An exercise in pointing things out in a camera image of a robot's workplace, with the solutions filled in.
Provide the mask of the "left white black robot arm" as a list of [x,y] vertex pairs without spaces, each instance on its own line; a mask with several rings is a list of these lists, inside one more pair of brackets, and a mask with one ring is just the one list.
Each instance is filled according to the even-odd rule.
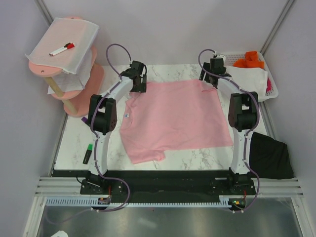
[[130,67],[118,76],[119,79],[106,92],[93,94],[89,102],[85,123],[96,136],[89,168],[94,175],[104,175],[108,170],[108,145],[118,120],[117,103],[130,92],[145,93],[147,90],[147,66],[139,61],[132,61]]

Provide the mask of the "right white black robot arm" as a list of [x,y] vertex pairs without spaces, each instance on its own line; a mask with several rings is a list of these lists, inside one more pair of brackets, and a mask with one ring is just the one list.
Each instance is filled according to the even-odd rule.
[[233,129],[233,160],[230,170],[235,175],[247,175],[250,170],[250,147],[253,130],[258,126],[260,113],[258,95],[249,92],[233,81],[226,73],[224,59],[213,56],[209,63],[200,64],[200,80],[212,84],[229,97],[228,122]]

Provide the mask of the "pink t shirt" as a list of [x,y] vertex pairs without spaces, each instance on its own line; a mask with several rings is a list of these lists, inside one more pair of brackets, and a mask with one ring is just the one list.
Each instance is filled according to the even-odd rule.
[[216,88],[198,79],[149,82],[131,92],[120,128],[133,164],[161,161],[166,151],[233,145]]

